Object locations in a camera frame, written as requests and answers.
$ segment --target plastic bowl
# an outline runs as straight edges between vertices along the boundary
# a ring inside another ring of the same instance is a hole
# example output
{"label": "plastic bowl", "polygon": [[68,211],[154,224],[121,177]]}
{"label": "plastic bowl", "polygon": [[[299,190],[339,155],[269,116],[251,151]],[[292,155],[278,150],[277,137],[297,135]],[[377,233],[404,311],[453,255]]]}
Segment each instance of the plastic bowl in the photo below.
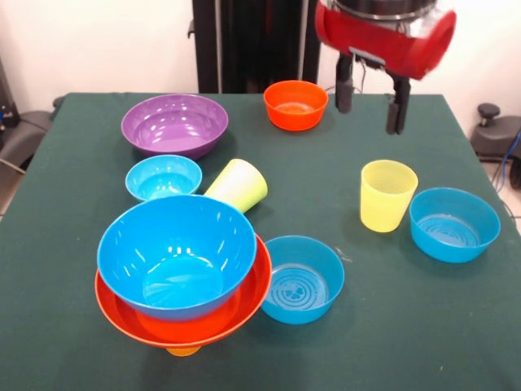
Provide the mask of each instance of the plastic bowl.
{"label": "plastic bowl", "polygon": [[309,81],[280,81],[264,92],[269,120],[275,126],[293,132],[318,124],[328,100],[328,94]]}
{"label": "plastic bowl", "polygon": [[413,241],[427,255],[444,262],[476,259],[497,238],[496,211],[478,196],[449,187],[417,194],[409,207]]}
{"label": "plastic bowl", "polygon": [[225,109],[192,94],[160,95],[138,103],[123,117],[125,138],[147,155],[175,154],[199,159],[228,126]]}
{"label": "plastic bowl", "polygon": [[338,255],[306,236],[281,236],[267,242],[266,247],[273,275],[263,311],[289,324],[321,318],[344,285],[344,267]]}
{"label": "plastic bowl", "polygon": [[244,325],[265,299],[271,280],[268,250],[257,236],[255,263],[234,295],[221,307],[202,318],[186,322],[151,319],[126,305],[96,274],[95,291],[99,307],[110,323],[125,335],[170,353],[186,356]]}
{"label": "plastic bowl", "polygon": [[203,172],[193,160],[178,155],[153,156],[137,163],[125,179],[129,193],[138,201],[155,200],[195,192]]}
{"label": "plastic bowl", "polygon": [[231,297],[252,268],[256,239],[237,209],[203,195],[138,204],[105,231],[98,268],[137,311],[196,319]]}

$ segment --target white wall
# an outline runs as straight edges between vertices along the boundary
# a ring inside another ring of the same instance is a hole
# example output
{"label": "white wall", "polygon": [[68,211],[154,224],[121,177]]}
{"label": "white wall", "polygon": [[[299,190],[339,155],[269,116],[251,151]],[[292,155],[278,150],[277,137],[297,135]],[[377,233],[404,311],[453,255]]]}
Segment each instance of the white wall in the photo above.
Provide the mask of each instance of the white wall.
{"label": "white wall", "polygon": [[[413,92],[444,94],[466,132],[483,101],[521,114],[521,2],[455,7],[449,52]],[[0,0],[0,56],[20,110],[50,108],[69,91],[196,92],[190,20],[191,0]],[[322,49],[318,83],[328,87],[337,53]],[[392,92],[392,84],[370,72],[365,91]]]}
{"label": "white wall", "polygon": [[20,110],[70,91],[197,92],[191,0],[0,0]]}

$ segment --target bowl rim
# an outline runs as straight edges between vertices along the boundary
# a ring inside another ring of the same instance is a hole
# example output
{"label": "bowl rim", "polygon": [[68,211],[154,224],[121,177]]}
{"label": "bowl rim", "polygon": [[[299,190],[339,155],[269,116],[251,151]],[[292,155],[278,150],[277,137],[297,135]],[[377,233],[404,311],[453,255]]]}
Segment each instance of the bowl rim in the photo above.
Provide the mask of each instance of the bowl rim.
{"label": "bowl rim", "polygon": [[437,191],[450,191],[450,192],[454,192],[454,193],[460,193],[462,195],[469,196],[470,198],[473,198],[474,200],[479,201],[486,209],[488,209],[489,212],[491,212],[491,216],[493,216],[494,220],[497,223],[497,232],[490,240],[488,240],[486,242],[483,242],[481,244],[478,244],[477,246],[457,246],[455,244],[450,244],[450,243],[446,243],[446,242],[443,242],[441,240],[438,240],[438,239],[434,238],[433,236],[429,235],[428,233],[426,233],[424,230],[420,229],[421,232],[425,233],[426,235],[428,235],[430,238],[432,238],[436,242],[441,243],[444,246],[447,246],[447,247],[450,247],[450,248],[463,248],[463,249],[487,248],[491,243],[493,243],[497,239],[497,237],[501,233],[501,219],[499,218],[499,215],[497,214],[496,210],[492,207],[491,204],[489,204],[487,201],[485,201],[481,197],[477,196],[476,194],[473,194],[473,193],[471,193],[469,191],[465,191],[465,190],[462,190],[462,189],[458,189],[456,187],[431,187],[431,188],[422,190],[417,195],[415,195],[413,197],[413,199],[410,201],[410,205],[409,205],[409,218],[410,218],[411,230],[413,229],[414,226],[419,228],[418,220],[416,220],[413,217],[414,202],[415,201],[418,202],[418,198],[420,196],[425,196],[427,193],[434,193],[434,192],[437,192]]}
{"label": "bowl rim", "polygon": [[[253,238],[253,252],[252,252],[252,256],[251,256],[251,260],[248,261],[248,264],[247,264],[247,268],[245,270],[245,272],[240,275],[240,278],[238,278],[238,280],[230,285],[226,290],[223,290],[221,293],[219,293],[219,295],[217,297],[214,297],[212,298],[211,300],[206,300],[202,303],[199,303],[197,305],[184,305],[184,306],[180,306],[180,307],[156,307],[156,306],[153,306],[153,305],[148,305],[146,303],[142,303],[140,301],[135,301],[133,299],[129,299],[125,296],[123,296],[120,292],[118,292],[117,289],[114,289],[114,287],[109,284],[107,282],[107,280],[103,277],[103,268],[101,267],[100,265],[100,252],[101,252],[101,247],[102,247],[102,244],[103,242],[105,241],[106,237],[107,237],[107,234],[108,232],[111,230],[111,228],[113,226],[115,226],[115,224],[117,224],[123,217],[125,217],[126,215],[128,215],[129,213],[132,213],[135,209],[139,209],[139,208],[146,208],[150,203],[160,203],[160,202],[175,202],[175,200],[180,200],[180,197],[181,198],[192,198],[192,199],[204,199],[204,200],[209,200],[210,202],[215,202],[215,203],[218,203],[220,205],[222,205],[223,207],[225,208],[228,208],[230,210],[233,210],[235,213],[237,213],[239,216],[241,216],[240,218],[242,218],[245,222],[246,222],[246,227],[248,228],[248,231],[250,233],[252,233],[252,238]],[[244,214],[242,214],[238,209],[236,209],[235,207],[229,205],[229,204],[226,204],[224,202],[221,202],[219,200],[215,200],[211,197],[207,197],[205,195],[198,195],[198,194],[183,194],[183,195],[176,195],[176,196],[173,196],[173,197],[165,197],[165,198],[158,198],[157,200],[149,200],[149,201],[145,201],[145,202],[142,202],[140,204],[137,204],[135,206],[133,206],[132,208],[124,211],[120,216],[116,217],[112,222],[111,224],[107,227],[107,229],[103,232],[103,236],[101,237],[101,240],[99,241],[99,244],[98,244],[98,251],[97,251],[97,266],[98,266],[98,270],[99,270],[99,275],[101,276],[101,278],[103,279],[103,281],[105,282],[105,284],[109,287],[109,289],[114,292],[114,294],[116,294],[121,300],[123,300],[124,302],[126,303],[129,303],[131,305],[136,305],[137,307],[141,307],[141,308],[145,308],[145,309],[148,309],[148,310],[154,310],[154,311],[157,311],[157,312],[164,312],[164,313],[167,313],[167,312],[171,312],[171,311],[181,311],[181,310],[193,310],[193,309],[197,309],[197,308],[200,308],[200,307],[203,307],[203,306],[206,306],[208,305],[209,303],[212,303],[214,301],[217,301],[219,299],[221,299],[222,297],[226,296],[227,294],[229,294],[230,292],[233,292],[235,289],[237,289],[237,287],[242,283],[242,281],[246,278],[247,274],[250,272],[250,270],[252,269],[253,267],[253,264],[255,262],[255,258],[256,258],[256,252],[257,252],[257,241],[256,241],[256,232],[255,230],[253,229],[253,225],[250,223],[250,221],[246,218],[246,216],[244,216]]]}
{"label": "bowl rim", "polygon": [[164,159],[164,158],[167,158],[167,157],[170,158],[170,159],[184,160],[191,167],[194,167],[196,172],[197,172],[197,178],[195,180],[196,184],[193,186],[192,190],[190,190],[187,193],[172,194],[171,196],[182,196],[182,195],[187,195],[187,194],[194,194],[197,191],[197,189],[199,189],[199,187],[201,186],[201,182],[203,181],[203,170],[201,169],[201,167],[195,161],[190,159],[189,157],[181,156],[181,155],[174,155],[174,154],[164,154],[164,155],[157,155],[157,156],[147,157],[146,159],[143,159],[143,160],[139,161],[138,163],[133,165],[132,168],[129,170],[129,172],[125,175],[125,187],[126,187],[127,191],[129,192],[129,194],[132,197],[134,197],[137,200],[141,200],[141,201],[148,201],[149,200],[148,198],[142,198],[140,195],[132,192],[129,189],[129,177],[130,177],[130,174],[132,174],[133,172],[137,171],[146,162],[150,162],[151,160],[161,160],[161,159]]}
{"label": "bowl rim", "polygon": [[[282,309],[285,312],[305,313],[305,312],[320,310],[321,308],[326,307],[326,306],[330,305],[331,303],[333,303],[336,300],[336,298],[339,296],[339,294],[342,292],[342,290],[344,289],[344,285],[345,285],[345,268],[344,268],[344,264],[342,262],[342,258],[340,257],[340,255],[333,248],[331,248],[330,246],[328,246],[327,244],[325,244],[321,240],[318,240],[318,239],[315,239],[315,238],[312,238],[312,237],[306,236],[306,235],[283,235],[283,236],[278,236],[276,238],[272,238],[272,239],[268,240],[266,242],[266,248],[269,251],[269,244],[270,243],[281,241],[281,240],[284,241],[284,240],[288,240],[288,239],[298,239],[298,240],[305,240],[305,241],[309,241],[309,242],[314,242],[316,244],[319,244],[324,250],[326,250],[329,254],[331,254],[333,256],[333,258],[337,261],[338,265],[340,265],[340,269],[342,270],[342,275],[341,275],[341,280],[340,280],[340,288],[338,289],[338,291],[334,295],[332,295],[329,298],[328,301],[326,301],[325,303],[320,304],[318,307],[314,307],[314,308],[312,308],[310,310],[288,310],[288,309],[283,309],[279,305],[276,305],[274,303],[270,303],[270,302],[268,302],[266,300],[263,303],[263,305],[273,305],[273,306],[275,306],[277,308]],[[273,261],[273,257],[272,256],[271,256],[271,259],[272,259],[272,261],[271,261],[271,266],[272,266],[271,273],[273,274],[275,272],[276,268],[274,267],[274,261]]]}
{"label": "bowl rim", "polygon": [[[140,145],[137,145],[132,139],[130,139],[128,137],[127,133],[125,132],[125,127],[123,126],[123,124],[125,123],[125,120],[126,120],[127,116],[129,116],[130,113],[133,110],[137,109],[138,107],[140,107],[141,105],[143,105],[145,103],[148,103],[148,102],[151,102],[151,101],[154,101],[154,100],[157,100],[157,99],[168,98],[168,97],[177,97],[177,96],[190,96],[190,97],[193,97],[193,98],[196,98],[196,99],[205,100],[205,101],[211,103],[212,105],[216,106],[217,108],[219,108],[224,113],[224,115],[225,115],[225,124],[224,124],[224,126],[222,126],[222,129],[217,132],[215,137],[213,137],[211,140],[208,140],[207,142],[205,142],[203,144],[198,145],[197,147],[192,147],[192,148],[188,148],[188,149],[182,149],[182,150],[178,150],[178,151],[163,151],[163,150],[158,150],[158,149],[150,149],[149,147],[142,147]],[[202,96],[200,94],[173,93],[173,94],[158,94],[156,96],[152,96],[152,97],[150,97],[148,99],[145,99],[145,100],[142,100],[142,101],[136,103],[135,105],[133,105],[125,113],[125,115],[121,119],[120,128],[121,128],[121,133],[123,134],[123,137],[130,144],[132,144],[133,146],[135,146],[136,148],[138,148],[138,149],[140,149],[142,151],[145,151],[145,152],[148,152],[148,153],[161,153],[161,154],[172,153],[172,154],[176,154],[176,155],[181,155],[181,154],[184,154],[184,153],[192,152],[192,151],[197,150],[197,149],[199,149],[201,147],[204,147],[204,146],[207,146],[207,145],[210,145],[210,144],[216,142],[226,132],[226,129],[228,129],[228,125],[229,124],[230,124],[230,118],[228,116],[228,112],[225,110],[224,107],[222,107],[215,100],[207,98],[207,97]]]}
{"label": "bowl rim", "polygon": [[308,116],[310,114],[314,114],[316,112],[320,112],[320,111],[324,110],[324,108],[326,108],[327,104],[329,103],[329,94],[327,94],[326,90],[321,88],[318,84],[312,83],[311,81],[296,80],[296,79],[295,80],[277,81],[276,83],[274,83],[271,86],[269,86],[268,88],[266,88],[265,91],[264,91],[264,94],[262,94],[262,98],[264,99],[265,105],[268,108],[271,108],[273,110],[277,110],[277,108],[273,104],[268,103],[268,99],[266,98],[266,94],[268,93],[268,91],[272,90],[276,86],[280,86],[280,85],[288,84],[288,83],[293,83],[293,82],[298,82],[299,84],[307,84],[307,85],[311,85],[311,86],[315,87],[316,90],[319,90],[319,91],[324,93],[324,95],[326,96],[326,102],[322,106],[320,106],[319,108],[315,108],[315,109],[313,109],[313,110],[311,110],[309,112],[293,112],[291,114],[292,116]]}
{"label": "bowl rim", "polygon": [[168,343],[168,342],[154,342],[153,340],[141,338],[140,336],[137,336],[136,334],[132,333],[131,331],[129,331],[123,327],[120,327],[116,321],[114,321],[110,316],[108,316],[106,310],[104,309],[103,305],[101,304],[101,300],[99,298],[99,290],[98,290],[99,280],[98,280],[98,278],[96,278],[96,276],[98,276],[103,281],[103,283],[105,283],[105,280],[102,278],[99,270],[96,270],[96,274],[94,277],[94,292],[96,295],[96,301],[98,302],[98,306],[101,309],[103,315],[105,315],[105,318],[109,321],[109,323],[112,326],[114,326],[120,332],[124,333],[126,336],[129,336],[130,338],[137,340],[139,342],[142,342],[143,344],[146,344],[146,345],[152,345],[152,346],[155,346],[158,348],[166,348],[166,349],[170,349],[170,348],[183,349],[183,348],[190,348],[190,347],[195,347],[195,346],[205,346],[205,345],[215,343],[219,340],[222,340],[223,338],[226,338],[227,336],[229,336],[229,335],[233,334],[234,332],[236,332],[237,330],[239,330],[249,319],[251,319],[252,316],[262,306],[262,303],[264,302],[266,296],[268,295],[269,286],[271,285],[271,275],[272,275],[271,257],[269,255],[268,248],[266,247],[266,244],[262,240],[262,238],[258,234],[256,234],[255,237],[256,237],[256,243],[260,244],[260,245],[257,245],[257,251],[262,251],[264,253],[265,258],[266,258],[265,263],[269,267],[269,273],[268,273],[268,278],[267,278],[268,281],[267,281],[265,290],[262,293],[262,295],[260,295],[259,301],[252,307],[252,310],[247,314],[247,316],[244,317],[244,319],[242,319],[240,322],[237,322],[233,327],[225,329],[215,336],[206,338],[204,340],[198,340],[195,342],[184,342],[184,343],[175,344],[175,343]]}

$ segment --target purple bowl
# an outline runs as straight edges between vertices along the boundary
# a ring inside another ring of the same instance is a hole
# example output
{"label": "purple bowl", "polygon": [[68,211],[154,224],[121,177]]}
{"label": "purple bowl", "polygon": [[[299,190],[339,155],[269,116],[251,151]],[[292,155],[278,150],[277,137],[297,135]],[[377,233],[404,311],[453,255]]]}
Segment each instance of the purple bowl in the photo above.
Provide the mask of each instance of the purple bowl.
{"label": "purple bowl", "polygon": [[193,94],[168,94],[136,104],[123,117],[121,131],[146,155],[195,160],[212,150],[227,126],[228,114],[217,102]]}

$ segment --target yellow cup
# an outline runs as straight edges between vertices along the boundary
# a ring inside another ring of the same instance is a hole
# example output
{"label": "yellow cup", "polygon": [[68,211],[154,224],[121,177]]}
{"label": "yellow cup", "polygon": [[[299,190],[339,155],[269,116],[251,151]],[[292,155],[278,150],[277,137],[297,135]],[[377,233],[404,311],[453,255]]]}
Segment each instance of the yellow cup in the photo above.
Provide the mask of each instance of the yellow cup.
{"label": "yellow cup", "polygon": [[268,195],[268,184],[255,166],[242,159],[232,159],[204,195],[245,213]]}
{"label": "yellow cup", "polygon": [[418,187],[418,177],[394,160],[371,161],[361,171],[360,219],[372,231],[394,231]]}

